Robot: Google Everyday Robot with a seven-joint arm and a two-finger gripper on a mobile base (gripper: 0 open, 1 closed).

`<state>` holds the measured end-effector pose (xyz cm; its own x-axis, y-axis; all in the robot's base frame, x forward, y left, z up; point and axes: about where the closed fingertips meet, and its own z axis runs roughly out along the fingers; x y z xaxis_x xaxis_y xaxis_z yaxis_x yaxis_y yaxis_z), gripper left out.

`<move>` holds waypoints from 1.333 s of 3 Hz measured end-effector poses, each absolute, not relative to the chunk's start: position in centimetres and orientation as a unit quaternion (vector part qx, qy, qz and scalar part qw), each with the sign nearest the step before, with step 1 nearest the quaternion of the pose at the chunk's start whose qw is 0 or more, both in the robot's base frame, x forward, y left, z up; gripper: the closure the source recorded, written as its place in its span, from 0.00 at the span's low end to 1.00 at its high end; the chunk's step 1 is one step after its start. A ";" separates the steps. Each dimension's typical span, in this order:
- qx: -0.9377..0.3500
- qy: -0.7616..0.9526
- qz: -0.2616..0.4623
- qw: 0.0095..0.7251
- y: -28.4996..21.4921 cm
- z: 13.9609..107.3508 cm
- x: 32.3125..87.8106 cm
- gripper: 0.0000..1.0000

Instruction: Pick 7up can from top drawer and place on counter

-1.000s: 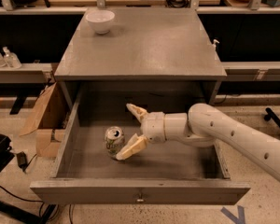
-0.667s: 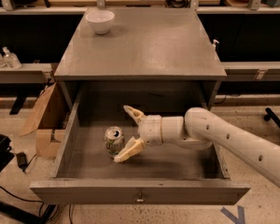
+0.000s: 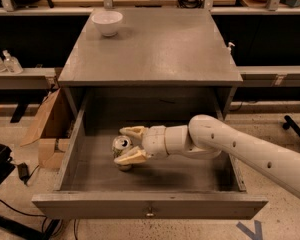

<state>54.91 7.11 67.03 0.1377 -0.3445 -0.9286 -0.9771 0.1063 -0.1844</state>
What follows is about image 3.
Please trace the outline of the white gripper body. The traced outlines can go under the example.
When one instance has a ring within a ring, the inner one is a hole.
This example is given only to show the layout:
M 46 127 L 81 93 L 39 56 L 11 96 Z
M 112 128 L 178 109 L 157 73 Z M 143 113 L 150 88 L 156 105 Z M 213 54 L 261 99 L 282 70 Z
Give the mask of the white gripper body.
M 153 126 L 143 134 L 142 147 L 150 158 L 162 159 L 167 157 L 165 131 L 165 126 Z

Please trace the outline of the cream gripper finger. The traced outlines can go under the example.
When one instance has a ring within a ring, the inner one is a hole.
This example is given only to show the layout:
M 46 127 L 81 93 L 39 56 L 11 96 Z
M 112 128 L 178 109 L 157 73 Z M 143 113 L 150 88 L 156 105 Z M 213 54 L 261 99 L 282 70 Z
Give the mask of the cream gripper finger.
M 132 164 L 144 163 L 148 159 L 148 155 L 145 150 L 136 146 L 125 154 L 114 159 L 114 162 L 120 166 L 127 166 Z
M 148 130 L 144 126 L 123 127 L 119 130 L 122 135 L 130 136 L 136 139 L 142 139 L 144 133 Z

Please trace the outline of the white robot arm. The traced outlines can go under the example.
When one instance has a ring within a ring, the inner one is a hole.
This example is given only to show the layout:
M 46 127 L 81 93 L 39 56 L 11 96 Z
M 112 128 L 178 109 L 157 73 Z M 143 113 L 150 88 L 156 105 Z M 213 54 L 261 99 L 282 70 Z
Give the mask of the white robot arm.
M 170 155 L 211 159 L 226 152 L 300 199 L 300 153 L 240 132 L 214 117 L 197 115 L 186 125 L 171 127 L 123 127 L 120 133 L 141 144 L 116 157 L 117 165 Z

